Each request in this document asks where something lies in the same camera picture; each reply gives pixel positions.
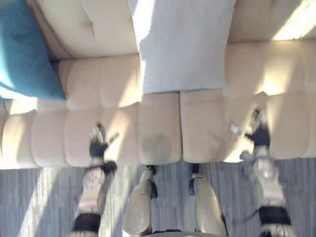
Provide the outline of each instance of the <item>robot leg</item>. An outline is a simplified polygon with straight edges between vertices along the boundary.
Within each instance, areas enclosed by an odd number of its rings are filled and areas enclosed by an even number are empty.
[[[196,196],[196,231],[227,236],[216,194],[210,183],[198,173],[192,174],[190,194]]]
[[[152,181],[154,172],[153,166],[147,167],[128,199],[123,237],[141,237],[152,232],[151,199],[158,196],[157,187]]]

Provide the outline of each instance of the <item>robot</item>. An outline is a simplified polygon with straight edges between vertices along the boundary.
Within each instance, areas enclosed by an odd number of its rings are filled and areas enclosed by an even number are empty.
[[[278,181],[278,170],[270,154],[270,134],[265,113],[255,110],[251,118],[252,133],[232,125],[236,135],[250,139],[254,143],[252,153],[243,152],[244,175],[253,188],[253,199],[260,221],[260,237],[296,237],[290,217],[285,209],[285,198]],[[105,205],[106,188],[117,166],[114,162],[105,163],[104,151],[115,140],[106,142],[104,128],[98,125],[91,134],[91,167],[83,178],[83,192],[78,211],[69,237],[97,237],[101,216]],[[198,164],[191,165],[192,176],[189,194],[196,197],[196,230],[156,231],[151,227],[151,199],[158,197],[154,182],[155,166],[147,166],[139,183],[127,202],[122,227],[123,237],[225,237],[228,236],[226,221],[210,183],[199,174]]]

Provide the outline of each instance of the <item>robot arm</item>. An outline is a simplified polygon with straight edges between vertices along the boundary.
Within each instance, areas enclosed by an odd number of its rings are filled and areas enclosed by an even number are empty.
[[[279,172],[269,151],[270,134],[263,111],[252,114],[253,133],[236,126],[231,131],[254,142],[253,153],[243,152],[244,174],[253,187],[253,198],[261,221],[261,237],[296,237],[285,209],[283,189],[278,181]]]
[[[117,170],[115,162],[105,163],[104,152],[117,135],[105,141],[105,131],[97,125],[91,133],[90,163],[83,177],[83,191],[79,200],[76,220],[69,237],[97,237],[106,201],[106,191],[113,173]]]

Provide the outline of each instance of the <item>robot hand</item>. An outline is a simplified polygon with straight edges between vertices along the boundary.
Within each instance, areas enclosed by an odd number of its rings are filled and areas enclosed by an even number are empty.
[[[89,155],[91,165],[104,163],[104,152],[108,147],[118,138],[119,133],[116,133],[113,137],[106,141],[105,128],[98,123],[96,127],[93,128],[90,134],[90,147]]]

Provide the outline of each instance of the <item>back cushion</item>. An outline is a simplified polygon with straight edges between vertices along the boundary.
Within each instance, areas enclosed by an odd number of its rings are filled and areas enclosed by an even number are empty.
[[[137,52],[126,0],[27,0],[51,59]]]

